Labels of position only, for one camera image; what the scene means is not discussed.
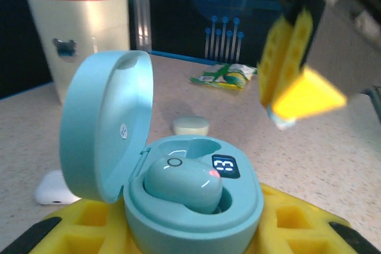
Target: countertop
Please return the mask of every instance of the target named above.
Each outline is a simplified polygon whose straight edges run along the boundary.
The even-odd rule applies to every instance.
[[[189,83],[206,66],[151,56],[154,108],[149,142],[171,122],[196,114],[209,135],[242,149],[261,182],[347,219],[381,249],[381,124],[370,99],[278,131],[258,100],[256,77],[241,92]],[[33,200],[42,177],[59,169],[61,105],[52,84],[0,101],[0,249],[59,206]]]

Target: green and yellow packet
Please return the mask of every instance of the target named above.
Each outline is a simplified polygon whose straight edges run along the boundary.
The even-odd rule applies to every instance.
[[[191,77],[190,81],[223,89],[242,90],[256,73],[256,68],[247,65],[218,63],[209,67],[199,77]]]

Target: open lid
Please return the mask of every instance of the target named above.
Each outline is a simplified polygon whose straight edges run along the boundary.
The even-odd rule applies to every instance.
[[[68,88],[60,130],[65,181],[78,197],[116,202],[148,139],[153,72],[143,51],[88,57]]]

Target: wireless earbud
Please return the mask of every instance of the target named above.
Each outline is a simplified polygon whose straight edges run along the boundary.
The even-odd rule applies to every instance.
[[[214,168],[195,159],[169,156],[147,170],[144,187],[158,199],[185,205],[192,211],[211,214],[222,195],[222,180]]]

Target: blue electronics panel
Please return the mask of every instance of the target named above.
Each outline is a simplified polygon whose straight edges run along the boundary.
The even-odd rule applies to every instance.
[[[256,65],[279,0],[151,0],[152,53],[213,65]]]
[[[239,178],[237,162],[234,157],[228,155],[213,155],[213,168],[215,168],[223,178]]]

